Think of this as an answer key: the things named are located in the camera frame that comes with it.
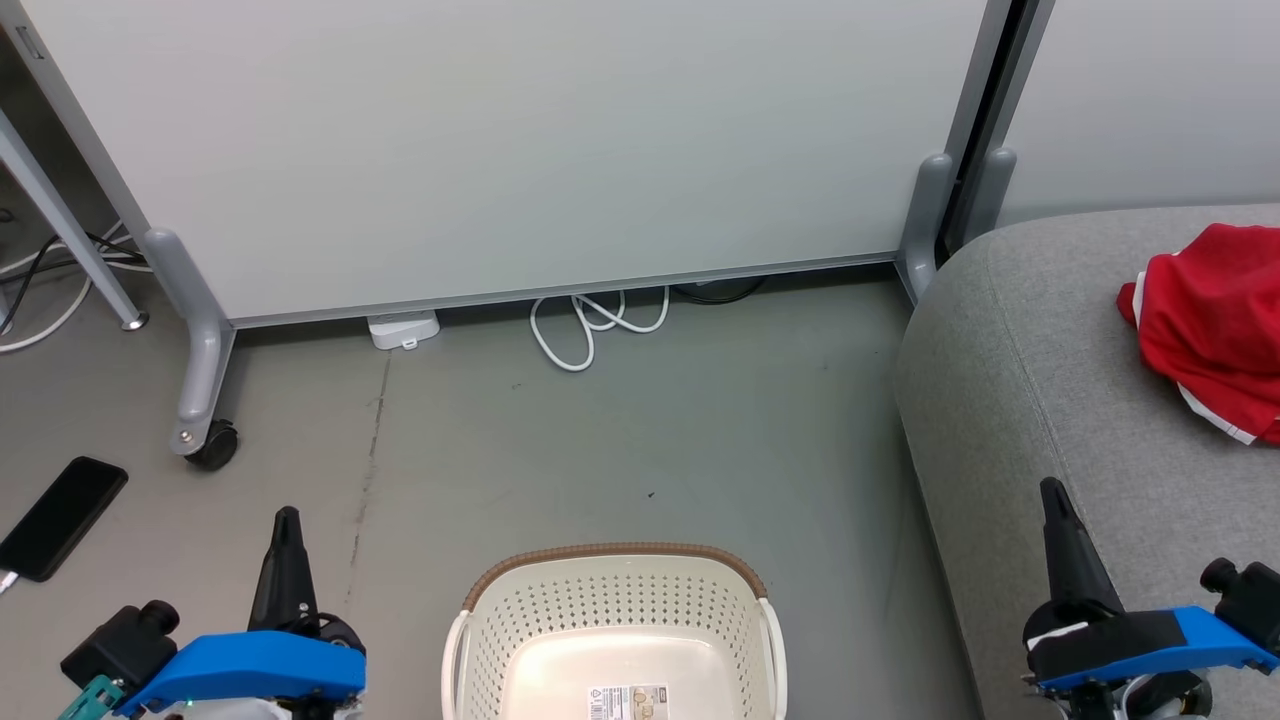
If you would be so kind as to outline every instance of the white partition panel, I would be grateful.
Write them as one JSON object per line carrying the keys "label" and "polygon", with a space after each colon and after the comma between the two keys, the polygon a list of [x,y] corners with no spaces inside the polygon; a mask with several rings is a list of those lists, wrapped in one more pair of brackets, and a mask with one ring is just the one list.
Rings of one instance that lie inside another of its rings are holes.
{"label": "white partition panel", "polygon": [[1059,0],[1005,146],[1000,224],[1280,200],[1275,0]]}
{"label": "white partition panel", "polygon": [[232,319],[893,251],[984,0],[24,0]]}

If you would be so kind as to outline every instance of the black phone screen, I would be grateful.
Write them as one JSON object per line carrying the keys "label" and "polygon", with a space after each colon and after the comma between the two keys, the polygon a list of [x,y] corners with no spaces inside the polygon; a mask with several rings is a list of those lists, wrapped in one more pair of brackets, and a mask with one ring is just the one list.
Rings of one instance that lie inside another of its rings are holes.
{"label": "black phone screen", "polygon": [[0,569],[47,580],[128,479],[115,465],[91,457],[72,460],[0,542]]}

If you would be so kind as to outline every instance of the red cloth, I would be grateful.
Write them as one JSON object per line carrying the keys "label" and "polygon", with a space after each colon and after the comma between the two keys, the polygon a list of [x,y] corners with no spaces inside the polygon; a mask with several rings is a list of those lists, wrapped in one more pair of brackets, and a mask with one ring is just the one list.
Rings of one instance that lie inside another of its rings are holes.
{"label": "red cloth", "polygon": [[1230,425],[1280,443],[1280,228],[1212,224],[1181,252],[1152,258],[1116,305],[1148,366]]}

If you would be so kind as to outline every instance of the basket label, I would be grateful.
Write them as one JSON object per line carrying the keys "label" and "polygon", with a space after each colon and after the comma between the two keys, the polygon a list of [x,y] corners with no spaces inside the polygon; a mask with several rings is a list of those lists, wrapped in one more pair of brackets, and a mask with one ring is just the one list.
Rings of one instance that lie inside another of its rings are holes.
{"label": "basket label", "polygon": [[586,693],[588,720],[671,720],[667,685],[611,685]]}

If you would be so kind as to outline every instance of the beige plastic basket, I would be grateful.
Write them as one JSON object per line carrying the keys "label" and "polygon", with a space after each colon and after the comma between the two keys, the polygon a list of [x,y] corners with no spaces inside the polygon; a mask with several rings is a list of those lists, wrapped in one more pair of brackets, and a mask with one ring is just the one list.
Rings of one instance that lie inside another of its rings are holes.
{"label": "beige plastic basket", "polygon": [[617,543],[504,560],[453,621],[444,720],[782,720],[764,583],[713,547]]}

